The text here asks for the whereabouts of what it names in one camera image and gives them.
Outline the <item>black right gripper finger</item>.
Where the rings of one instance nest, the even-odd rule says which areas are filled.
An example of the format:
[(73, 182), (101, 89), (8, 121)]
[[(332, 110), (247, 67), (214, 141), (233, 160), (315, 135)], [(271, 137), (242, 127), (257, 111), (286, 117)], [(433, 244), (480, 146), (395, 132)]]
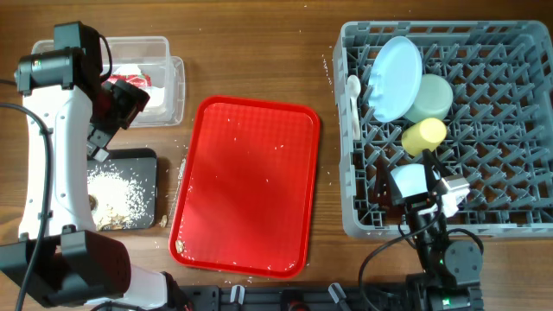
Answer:
[(391, 171), (383, 160), (376, 162), (376, 180), (374, 185), (374, 201), (380, 206), (400, 206), (404, 203), (403, 196), (395, 182)]
[(422, 155), (426, 187), (428, 192), (431, 193), (441, 179), (444, 169), (442, 164), (429, 149), (424, 149)]

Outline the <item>light blue bowl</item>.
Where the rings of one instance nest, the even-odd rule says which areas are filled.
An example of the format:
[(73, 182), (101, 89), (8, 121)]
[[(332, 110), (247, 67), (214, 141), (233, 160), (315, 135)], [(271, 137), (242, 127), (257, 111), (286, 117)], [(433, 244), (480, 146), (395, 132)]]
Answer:
[(398, 166), (391, 171), (391, 176), (404, 198), (428, 192), (425, 167), (422, 164)]

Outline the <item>red snack wrapper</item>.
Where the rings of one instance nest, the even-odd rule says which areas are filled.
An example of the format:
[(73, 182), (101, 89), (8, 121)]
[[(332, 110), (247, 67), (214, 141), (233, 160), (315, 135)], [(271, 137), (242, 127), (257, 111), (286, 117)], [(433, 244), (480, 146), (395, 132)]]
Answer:
[(138, 88), (152, 86), (151, 77), (147, 74), (113, 74), (107, 81), (115, 84), (118, 80), (122, 80)]

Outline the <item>yellow cup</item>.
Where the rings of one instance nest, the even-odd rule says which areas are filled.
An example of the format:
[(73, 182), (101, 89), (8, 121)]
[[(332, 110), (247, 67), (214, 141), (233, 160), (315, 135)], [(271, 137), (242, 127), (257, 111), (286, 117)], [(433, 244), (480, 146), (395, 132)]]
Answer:
[(446, 138), (448, 129), (437, 118), (426, 118), (410, 126), (402, 135), (401, 144), (410, 156), (418, 156), (425, 149), (434, 151)]

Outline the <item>white napkin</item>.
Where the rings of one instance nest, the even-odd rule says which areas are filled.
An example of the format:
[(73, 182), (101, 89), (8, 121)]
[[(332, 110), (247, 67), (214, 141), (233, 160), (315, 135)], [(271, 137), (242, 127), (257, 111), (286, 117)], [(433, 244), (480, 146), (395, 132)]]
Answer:
[[(136, 64), (125, 64), (119, 67), (113, 74), (129, 75), (129, 74), (147, 74), (147, 73), (142, 69), (140, 69), (139, 66)], [(149, 102), (148, 102), (149, 108), (159, 107), (163, 104), (165, 88), (154, 86), (152, 82), (152, 78), (151, 78), (151, 83), (152, 83), (151, 87), (139, 88), (139, 89), (149, 94)]]

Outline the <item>green bowl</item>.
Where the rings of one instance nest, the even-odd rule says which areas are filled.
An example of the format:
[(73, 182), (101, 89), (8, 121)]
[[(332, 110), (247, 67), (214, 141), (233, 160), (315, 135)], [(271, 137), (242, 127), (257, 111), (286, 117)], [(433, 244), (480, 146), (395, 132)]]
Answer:
[(453, 90), (441, 76), (427, 73), (422, 76), (418, 94), (404, 118), (418, 123), (426, 118), (443, 120), (453, 103)]

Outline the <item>light blue plate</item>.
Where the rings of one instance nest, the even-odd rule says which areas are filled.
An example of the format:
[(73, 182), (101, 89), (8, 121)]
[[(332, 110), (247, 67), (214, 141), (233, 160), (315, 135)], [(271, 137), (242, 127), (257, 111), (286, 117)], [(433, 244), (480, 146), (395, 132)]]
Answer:
[(402, 117), (413, 105), (423, 76), (421, 54), (405, 36), (384, 44), (373, 63), (368, 85), (368, 104), (381, 123)]

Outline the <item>white plastic spoon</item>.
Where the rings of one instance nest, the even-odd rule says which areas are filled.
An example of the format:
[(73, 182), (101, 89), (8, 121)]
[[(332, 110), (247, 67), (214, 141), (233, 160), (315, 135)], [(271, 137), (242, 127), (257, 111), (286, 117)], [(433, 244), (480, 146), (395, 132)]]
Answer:
[(361, 138), (361, 129), (359, 122), (359, 112), (357, 100), (361, 92), (361, 84), (356, 75), (350, 75), (347, 78), (346, 86), (350, 95), (350, 105), (352, 110), (353, 139), (358, 141)]

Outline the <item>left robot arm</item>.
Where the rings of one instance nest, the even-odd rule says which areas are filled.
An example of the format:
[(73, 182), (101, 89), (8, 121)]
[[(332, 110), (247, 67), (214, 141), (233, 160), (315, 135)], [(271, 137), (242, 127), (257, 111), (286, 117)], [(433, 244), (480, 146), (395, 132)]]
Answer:
[(98, 234), (87, 191), (87, 163), (149, 101), (147, 92), (110, 82), (106, 38), (82, 22), (58, 24), (53, 50), (23, 56), (16, 87), (29, 130), (27, 199), (18, 239), (1, 249), (1, 270), (44, 308), (190, 310), (192, 301), (166, 272), (130, 262), (125, 246)]

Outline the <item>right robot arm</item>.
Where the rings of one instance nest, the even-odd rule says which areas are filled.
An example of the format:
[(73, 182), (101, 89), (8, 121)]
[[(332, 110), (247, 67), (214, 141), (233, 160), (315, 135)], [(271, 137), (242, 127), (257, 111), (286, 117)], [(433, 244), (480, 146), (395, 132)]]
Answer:
[(372, 200), (404, 212), (409, 231), (401, 231), (398, 240), (416, 250), (423, 271), (371, 292), (388, 310), (481, 310), (484, 245), (474, 233), (447, 225), (470, 192), (468, 181), (449, 173), (427, 149), (416, 172), (402, 175), (419, 188), (408, 190), (401, 174), (378, 161)]

